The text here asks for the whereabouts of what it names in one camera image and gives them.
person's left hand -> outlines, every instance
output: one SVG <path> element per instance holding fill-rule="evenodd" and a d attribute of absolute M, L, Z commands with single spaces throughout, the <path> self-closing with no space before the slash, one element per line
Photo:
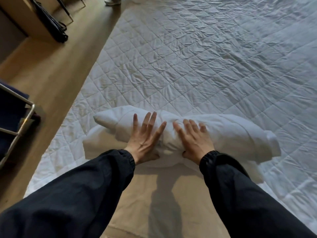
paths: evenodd
<path fill-rule="evenodd" d="M 133 116 L 133 131 L 125 150 L 133 156 L 136 165 L 159 158 L 158 155 L 151 154 L 151 151 L 162 135 L 166 127 L 166 122 L 163 122 L 152 135 L 156 116 L 156 112 L 152 114 L 152 117 L 151 113 L 148 112 L 144 118 L 141 128 L 138 128 L 137 114 L 134 114 Z"/>

white sneaker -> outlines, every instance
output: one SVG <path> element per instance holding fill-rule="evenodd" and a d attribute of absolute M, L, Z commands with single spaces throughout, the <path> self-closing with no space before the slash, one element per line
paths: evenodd
<path fill-rule="evenodd" d="M 107 6 L 119 5 L 119 4 L 121 4 L 121 0 L 118 0 L 118 1 L 105 0 L 105 4 L 106 4 Z"/>

white quilted mattress cover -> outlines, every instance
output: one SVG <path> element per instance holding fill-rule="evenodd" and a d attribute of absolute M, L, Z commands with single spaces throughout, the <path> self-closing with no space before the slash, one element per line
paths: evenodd
<path fill-rule="evenodd" d="M 25 196 L 86 162 L 93 115 L 123 105 L 234 114 L 273 131 L 260 186 L 317 233 L 317 0 L 146 0 L 126 9 Z"/>

folded white duvet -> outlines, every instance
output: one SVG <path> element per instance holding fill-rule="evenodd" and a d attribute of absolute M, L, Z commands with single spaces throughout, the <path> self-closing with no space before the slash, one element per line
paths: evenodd
<path fill-rule="evenodd" d="M 133 106 L 121 106 L 95 114 L 96 123 L 105 128 L 96 126 L 89 131 L 83 141 L 86 159 L 93 159 L 109 149 L 125 148 L 131 136 L 134 113 L 137 113 L 141 125 L 147 111 Z M 204 123 L 215 149 L 237 159 L 251 177 L 258 172 L 256 163 L 268 161 L 281 154 L 276 136 L 271 131 L 264 131 L 244 118 L 222 114 L 179 117 L 170 112 L 159 111 L 154 130 L 163 121 L 167 121 L 164 133 L 155 147 L 160 159 L 149 161 L 144 166 L 170 167 L 183 163 L 189 168 L 199 170 L 196 164 L 182 157 L 184 147 L 172 126 L 176 121 L 183 127 L 184 118 Z"/>

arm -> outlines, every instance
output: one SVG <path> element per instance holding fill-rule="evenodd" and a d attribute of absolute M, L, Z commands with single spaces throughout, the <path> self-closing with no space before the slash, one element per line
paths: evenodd
<path fill-rule="evenodd" d="M 1 237 L 100 237 L 134 168 L 129 152 L 110 150 L 66 172 L 5 210 Z"/>
<path fill-rule="evenodd" d="M 215 209 L 231 237 L 316 237 L 253 183 L 231 156 L 209 152 L 201 159 L 199 168 Z"/>

